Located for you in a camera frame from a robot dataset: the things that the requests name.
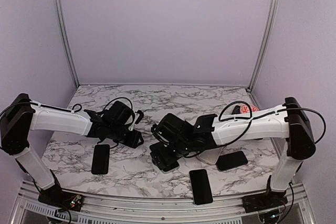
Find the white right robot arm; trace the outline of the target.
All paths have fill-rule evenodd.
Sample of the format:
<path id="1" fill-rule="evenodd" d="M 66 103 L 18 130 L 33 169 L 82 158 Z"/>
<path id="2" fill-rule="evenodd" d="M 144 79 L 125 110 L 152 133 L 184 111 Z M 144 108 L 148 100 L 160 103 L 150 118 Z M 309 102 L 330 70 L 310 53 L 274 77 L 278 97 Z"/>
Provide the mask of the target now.
<path id="1" fill-rule="evenodd" d="M 270 109 L 246 114 L 221 113 L 202 115 L 190 124 L 172 113 L 152 126 L 158 143 L 150 146 L 152 163 L 160 170 L 170 171 L 178 160 L 191 152 L 227 147 L 239 140 L 284 138 L 287 148 L 269 180 L 269 189 L 260 195 L 260 203 L 271 207 L 284 192 L 301 163 L 316 151 L 307 109 L 294 97 Z"/>

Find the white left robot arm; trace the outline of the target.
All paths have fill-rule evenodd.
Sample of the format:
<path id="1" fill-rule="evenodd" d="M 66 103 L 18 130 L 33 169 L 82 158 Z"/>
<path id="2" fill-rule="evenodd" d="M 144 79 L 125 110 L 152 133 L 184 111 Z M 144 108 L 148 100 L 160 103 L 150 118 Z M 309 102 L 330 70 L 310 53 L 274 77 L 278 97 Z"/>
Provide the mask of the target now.
<path id="1" fill-rule="evenodd" d="M 121 98 L 108 102 L 99 111 L 64 109 L 33 101 L 21 93 L 1 112 L 1 149 L 13 156 L 35 183 L 46 190 L 45 196 L 54 205 L 66 202 L 66 193 L 57 187 L 58 180 L 30 146 L 30 131 L 45 130 L 72 133 L 100 142 L 111 139 L 116 144 L 137 148 L 144 143 L 141 132 L 134 129 L 144 114 L 134 111 Z"/>

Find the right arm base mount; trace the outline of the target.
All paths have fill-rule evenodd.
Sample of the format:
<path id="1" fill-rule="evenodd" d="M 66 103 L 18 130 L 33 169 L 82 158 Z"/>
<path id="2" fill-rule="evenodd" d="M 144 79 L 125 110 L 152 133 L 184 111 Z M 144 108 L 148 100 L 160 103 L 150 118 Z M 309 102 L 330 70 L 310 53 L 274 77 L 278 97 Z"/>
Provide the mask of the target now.
<path id="1" fill-rule="evenodd" d="M 245 213 L 267 210 L 270 208 L 286 205 L 288 203 L 288 199 L 286 197 L 286 191 L 283 192 L 272 191 L 270 187 L 270 182 L 271 182 L 271 175 L 267 180 L 267 187 L 265 192 L 244 196 L 242 198 Z"/>

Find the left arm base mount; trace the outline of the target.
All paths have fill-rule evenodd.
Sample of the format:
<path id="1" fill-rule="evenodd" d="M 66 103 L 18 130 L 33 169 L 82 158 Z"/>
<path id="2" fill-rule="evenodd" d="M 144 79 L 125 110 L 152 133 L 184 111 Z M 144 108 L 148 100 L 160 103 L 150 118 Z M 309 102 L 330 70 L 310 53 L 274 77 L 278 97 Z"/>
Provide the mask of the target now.
<path id="1" fill-rule="evenodd" d="M 39 189 L 38 201 L 59 207 L 63 211 L 73 210 L 79 212 L 82 208 L 83 195 L 64 191 L 60 184 L 56 182 L 46 190 Z"/>

